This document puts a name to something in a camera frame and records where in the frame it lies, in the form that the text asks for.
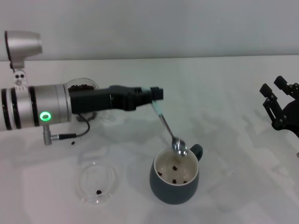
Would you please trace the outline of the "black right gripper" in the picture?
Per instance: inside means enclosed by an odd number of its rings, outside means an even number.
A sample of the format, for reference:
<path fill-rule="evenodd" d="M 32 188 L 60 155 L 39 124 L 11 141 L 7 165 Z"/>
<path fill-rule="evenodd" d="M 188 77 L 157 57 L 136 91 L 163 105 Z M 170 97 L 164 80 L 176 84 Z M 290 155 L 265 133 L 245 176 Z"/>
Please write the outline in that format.
<path fill-rule="evenodd" d="M 271 125 L 275 130 L 289 130 L 299 137 L 299 84 L 288 84 L 282 76 L 278 76 L 274 84 L 295 100 L 282 109 L 272 89 L 267 84 L 262 85 L 260 93 L 266 98 L 263 107 L 271 119 Z"/>

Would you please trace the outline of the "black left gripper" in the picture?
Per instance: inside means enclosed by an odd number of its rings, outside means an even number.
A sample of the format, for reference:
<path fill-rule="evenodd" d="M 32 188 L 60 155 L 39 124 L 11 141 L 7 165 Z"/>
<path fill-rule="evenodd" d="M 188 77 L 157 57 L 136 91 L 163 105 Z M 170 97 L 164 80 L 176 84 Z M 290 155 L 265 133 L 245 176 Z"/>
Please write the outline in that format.
<path fill-rule="evenodd" d="M 88 113 L 111 109 L 134 111 L 137 106 L 151 104 L 161 110 L 158 101 L 164 99 L 164 90 L 159 87 L 141 87 L 137 93 L 131 87 L 110 86 L 105 89 L 70 92 L 72 113 Z"/>

